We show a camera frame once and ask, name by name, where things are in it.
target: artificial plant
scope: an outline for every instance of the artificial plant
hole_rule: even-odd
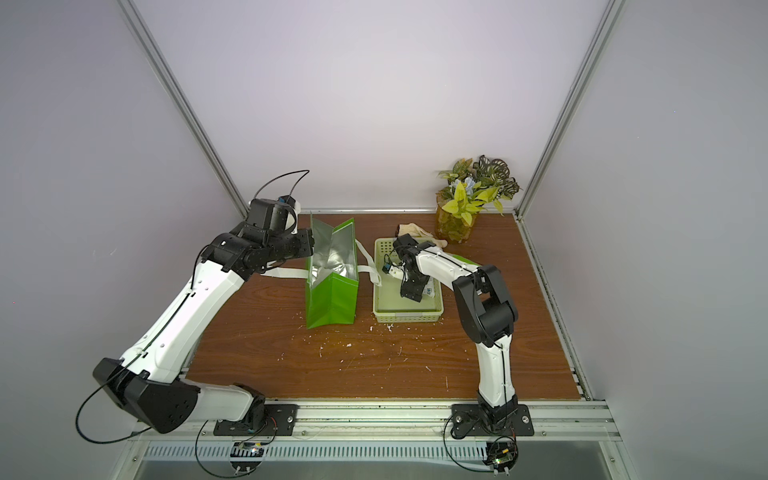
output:
[[[501,200],[511,200],[520,191],[518,182],[509,176],[506,162],[489,160],[485,155],[476,162],[462,158],[451,170],[440,172],[440,177],[448,181],[448,186],[437,193],[441,208],[467,226],[472,224],[472,215],[484,210],[486,204],[493,203],[503,215]]]

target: potted plant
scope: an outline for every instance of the potted plant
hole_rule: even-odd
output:
[[[520,191],[509,176],[509,166],[500,158],[481,155],[457,161],[451,170],[440,172],[448,186],[437,193],[436,227],[438,237],[450,243],[465,242],[472,233],[477,215],[486,204],[502,213],[501,200],[511,200]]]

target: beige cloth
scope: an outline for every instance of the beige cloth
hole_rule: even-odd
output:
[[[448,242],[445,240],[439,240],[436,239],[434,235],[432,235],[430,232],[424,230],[419,225],[416,225],[415,223],[401,223],[400,227],[397,230],[397,236],[409,234],[411,237],[425,237],[429,238],[435,245],[437,245],[440,248],[446,248],[448,246]]]

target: plastic basket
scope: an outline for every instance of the plastic basket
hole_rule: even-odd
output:
[[[381,272],[384,266],[384,256],[389,254],[393,262],[399,262],[397,254],[392,251],[392,242],[396,238],[379,238],[376,240],[373,254],[376,269]],[[381,323],[407,322],[436,322],[442,315],[442,287],[434,278],[432,288],[435,296],[424,296],[421,302],[400,296],[400,280],[382,273],[382,285],[373,286],[373,314]]]

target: black mounting plate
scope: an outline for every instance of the black mounting plate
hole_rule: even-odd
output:
[[[453,414],[451,434],[457,439],[462,439],[466,436],[488,437],[495,435],[486,432],[479,421],[473,420],[480,418],[480,406],[477,403],[455,403],[451,405],[451,414]],[[511,436],[513,429],[518,437],[532,437],[534,435],[533,421],[531,420],[531,413],[528,411],[527,405],[519,403],[518,409],[510,414],[510,418],[511,428],[507,428],[496,436]]]
[[[264,406],[266,427],[264,427],[263,436],[276,435],[279,437],[290,437],[293,435],[293,424],[296,422],[296,411],[299,409],[298,405],[289,403],[267,403]],[[270,417],[275,419],[277,424],[277,432],[275,432],[275,426],[270,420]],[[216,436],[251,436],[253,432],[249,432],[243,424],[239,422],[230,422],[229,420],[220,420],[216,422],[214,428],[214,435]]]

